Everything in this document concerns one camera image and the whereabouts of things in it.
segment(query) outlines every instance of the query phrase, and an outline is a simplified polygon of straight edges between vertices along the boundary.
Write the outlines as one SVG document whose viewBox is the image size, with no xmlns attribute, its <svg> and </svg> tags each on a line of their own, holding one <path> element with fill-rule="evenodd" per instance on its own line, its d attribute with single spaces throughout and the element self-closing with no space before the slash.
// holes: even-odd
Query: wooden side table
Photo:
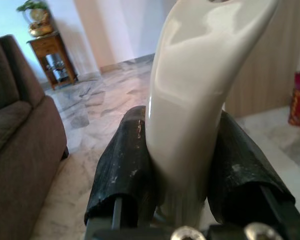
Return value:
<svg viewBox="0 0 300 240">
<path fill-rule="evenodd" d="M 30 43 L 53 90 L 56 86 L 75 83 L 77 75 L 58 32 L 37 37 L 34 40 L 28 41 L 28 43 Z M 57 64 L 55 62 L 51 63 L 51 61 L 49 63 L 47 59 L 48 55 L 59 55 L 58 59 L 60 61 Z M 55 76 L 54 71 L 58 71 L 64 75 L 64 70 L 66 70 L 65 76 Z"/>
</svg>

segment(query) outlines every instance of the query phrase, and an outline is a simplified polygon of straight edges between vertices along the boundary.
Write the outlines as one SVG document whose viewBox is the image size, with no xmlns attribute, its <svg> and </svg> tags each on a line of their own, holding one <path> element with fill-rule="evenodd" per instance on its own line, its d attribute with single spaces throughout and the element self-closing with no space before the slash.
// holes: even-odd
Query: gold pot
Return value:
<svg viewBox="0 0 300 240">
<path fill-rule="evenodd" d="M 54 28 L 51 25 L 40 26 L 36 29 L 29 29 L 29 33 L 33 37 L 41 37 L 46 34 L 50 34 L 54 31 Z"/>
</svg>

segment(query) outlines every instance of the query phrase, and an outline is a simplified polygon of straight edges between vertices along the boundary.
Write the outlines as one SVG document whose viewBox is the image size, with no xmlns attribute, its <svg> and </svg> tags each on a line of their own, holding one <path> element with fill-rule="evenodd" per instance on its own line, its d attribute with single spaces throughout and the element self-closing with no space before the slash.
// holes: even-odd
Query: marble floor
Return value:
<svg viewBox="0 0 300 240">
<path fill-rule="evenodd" d="M 82 240 L 84 213 L 98 160 L 131 107 L 145 105 L 151 59 L 128 61 L 98 79 L 47 90 L 60 112 L 70 156 L 61 162 L 32 240 Z M 238 119 L 295 195 L 300 211 L 300 128 L 287 124 L 287 107 Z M 211 215 L 201 220 L 204 228 Z"/>
</svg>

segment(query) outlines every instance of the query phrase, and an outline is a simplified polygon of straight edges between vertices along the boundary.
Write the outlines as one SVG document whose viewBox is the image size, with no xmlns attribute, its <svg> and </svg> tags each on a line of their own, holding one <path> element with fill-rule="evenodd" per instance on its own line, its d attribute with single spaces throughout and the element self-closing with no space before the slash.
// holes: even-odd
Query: metal bolt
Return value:
<svg viewBox="0 0 300 240">
<path fill-rule="evenodd" d="M 254 222 L 244 228 L 248 240 L 284 240 L 272 227 Z"/>
<path fill-rule="evenodd" d="M 201 232 L 189 226 L 182 226 L 178 228 L 172 233 L 170 238 L 170 240 L 184 240 L 184 239 L 206 240 L 205 236 Z"/>
</svg>

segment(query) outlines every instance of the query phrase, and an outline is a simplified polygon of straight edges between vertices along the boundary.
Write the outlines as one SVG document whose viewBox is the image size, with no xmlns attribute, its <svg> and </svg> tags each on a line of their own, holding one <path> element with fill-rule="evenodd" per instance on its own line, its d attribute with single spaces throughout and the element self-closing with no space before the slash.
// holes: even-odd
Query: black foam grip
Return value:
<svg viewBox="0 0 300 240">
<path fill-rule="evenodd" d="M 123 117 L 96 168 L 84 222 L 111 217 L 117 197 L 123 200 L 128 225 L 150 220 L 157 205 L 157 186 L 146 146 L 145 106 L 130 109 Z"/>
<path fill-rule="evenodd" d="M 207 196 L 215 219 L 220 223 L 233 221 L 235 217 L 244 219 L 247 209 L 254 210 L 254 216 L 258 212 L 264 214 L 258 202 L 260 186 L 269 187 L 278 200 L 295 203 L 261 149 L 228 113 L 223 112 Z"/>
</svg>

